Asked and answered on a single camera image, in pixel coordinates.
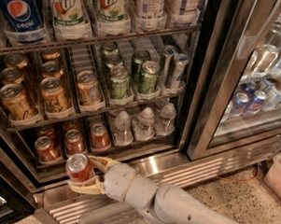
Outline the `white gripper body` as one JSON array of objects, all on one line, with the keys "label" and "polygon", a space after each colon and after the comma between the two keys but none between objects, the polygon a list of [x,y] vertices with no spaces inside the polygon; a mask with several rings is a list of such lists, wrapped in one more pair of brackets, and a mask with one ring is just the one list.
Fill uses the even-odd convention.
[{"label": "white gripper body", "polygon": [[137,172],[127,163],[117,163],[110,167],[104,175],[105,194],[116,201],[124,201],[128,188]]}]

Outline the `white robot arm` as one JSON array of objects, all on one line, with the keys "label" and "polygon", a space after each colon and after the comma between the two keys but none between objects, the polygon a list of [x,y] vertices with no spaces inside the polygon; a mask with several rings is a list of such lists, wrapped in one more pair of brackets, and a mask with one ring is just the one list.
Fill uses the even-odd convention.
[{"label": "white robot arm", "polygon": [[181,188],[157,185],[127,163],[78,153],[67,160],[65,169],[72,191],[90,196],[104,194],[115,201],[81,216],[77,224],[108,224],[133,213],[152,224],[239,224]]}]

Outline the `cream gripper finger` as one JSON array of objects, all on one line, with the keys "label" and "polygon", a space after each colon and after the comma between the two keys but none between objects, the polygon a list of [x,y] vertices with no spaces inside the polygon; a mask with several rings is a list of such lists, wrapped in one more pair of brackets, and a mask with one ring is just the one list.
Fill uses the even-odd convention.
[{"label": "cream gripper finger", "polygon": [[73,182],[68,180],[67,184],[72,191],[83,193],[85,195],[105,194],[104,184],[99,180],[98,176],[94,176],[84,182]]},{"label": "cream gripper finger", "polygon": [[117,164],[116,161],[108,157],[88,156],[92,169],[98,169],[102,173],[106,173],[111,167]]}]

